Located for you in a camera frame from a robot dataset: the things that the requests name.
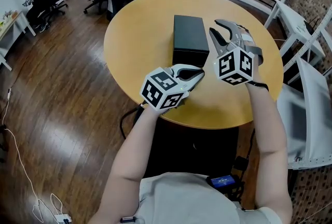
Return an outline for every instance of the person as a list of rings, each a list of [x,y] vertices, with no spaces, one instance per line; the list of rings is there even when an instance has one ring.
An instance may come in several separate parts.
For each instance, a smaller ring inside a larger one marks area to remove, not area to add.
[[[47,6],[43,0],[31,0],[32,8],[27,12],[26,18],[30,25],[34,26],[35,29],[40,28],[40,32],[43,32],[49,27],[49,24],[39,17],[40,13],[46,10]]]
[[[257,56],[254,81],[263,83]],[[89,224],[115,224],[132,216],[136,217],[136,223],[144,224],[289,224],[293,208],[287,190],[285,129],[268,90],[249,83],[246,87],[260,152],[255,195],[257,210],[241,210],[210,187],[203,175],[165,173],[142,179],[161,113],[148,106],[119,149],[100,207]]]

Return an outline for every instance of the power strip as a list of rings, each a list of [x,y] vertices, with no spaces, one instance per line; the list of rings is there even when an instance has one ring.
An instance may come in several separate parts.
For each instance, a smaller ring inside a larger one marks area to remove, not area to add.
[[[59,214],[59,215],[54,215],[54,217],[57,219],[58,223],[64,223],[64,219],[68,219],[69,223],[72,222],[72,218],[68,214]]]

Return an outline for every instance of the wooden floor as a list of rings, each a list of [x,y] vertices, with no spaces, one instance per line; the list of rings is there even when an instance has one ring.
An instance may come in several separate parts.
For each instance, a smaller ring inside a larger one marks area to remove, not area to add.
[[[120,117],[135,103],[117,86],[103,58],[105,15],[87,0],[67,0],[66,15],[49,30],[17,40],[0,68],[0,109],[12,87],[5,124],[17,139],[36,193],[53,210],[50,194],[63,202],[74,223],[86,223],[97,210],[113,159],[122,144]],[[264,22],[266,15],[249,9]],[[276,26],[271,33],[280,37]],[[124,125],[129,131],[132,117]],[[238,154],[246,156],[252,124],[240,128]],[[0,222],[39,223],[36,202],[9,133],[7,162],[0,164]],[[243,205],[254,206],[258,155],[254,145],[245,174]],[[42,208],[46,223],[50,214]]]

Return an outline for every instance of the brick wall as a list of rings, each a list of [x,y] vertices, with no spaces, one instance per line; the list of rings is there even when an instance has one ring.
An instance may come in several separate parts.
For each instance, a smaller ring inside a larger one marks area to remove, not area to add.
[[[318,17],[320,22],[332,4],[332,0],[287,0],[286,4],[306,18],[307,21]],[[329,26],[328,31],[332,34],[332,25]],[[324,40],[320,39],[320,43],[326,58],[318,65],[317,69],[323,72],[332,66],[332,53]],[[331,77],[328,84],[330,91],[332,91]],[[332,166],[299,171],[292,200],[294,204],[293,224],[300,223],[328,205],[332,201]],[[332,223],[332,205],[321,210],[304,223]]]

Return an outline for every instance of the yellow tabletop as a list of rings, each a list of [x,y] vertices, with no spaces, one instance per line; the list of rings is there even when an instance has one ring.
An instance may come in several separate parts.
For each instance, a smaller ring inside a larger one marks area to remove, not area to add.
[[[228,0],[135,0],[115,15],[104,40],[107,66],[123,91],[141,103],[140,88],[145,76],[157,67],[172,66],[174,15],[202,17],[210,54],[204,66],[205,77],[190,93],[185,105],[172,109],[163,118],[188,127],[223,129],[253,120],[245,85],[232,86],[218,81],[213,71],[217,52],[209,28],[224,38],[229,33],[215,19],[235,21],[249,29],[263,50],[259,67],[274,100],[282,88],[283,64],[269,32],[249,12]]]

